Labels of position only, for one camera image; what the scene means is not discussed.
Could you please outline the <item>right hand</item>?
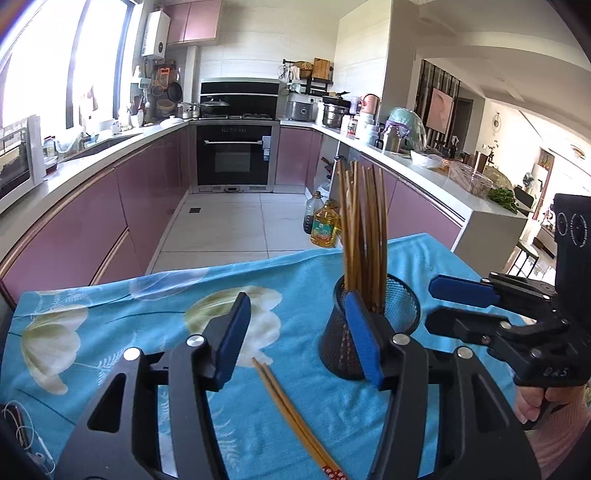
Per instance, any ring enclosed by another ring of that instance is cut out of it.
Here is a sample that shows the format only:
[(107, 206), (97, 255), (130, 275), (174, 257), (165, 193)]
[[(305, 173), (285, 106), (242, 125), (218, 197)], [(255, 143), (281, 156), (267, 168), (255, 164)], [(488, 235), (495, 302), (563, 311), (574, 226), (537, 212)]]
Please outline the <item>right hand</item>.
[(527, 434), (544, 479), (590, 477), (591, 424), (588, 387), (519, 387), (515, 414), (533, 429)]

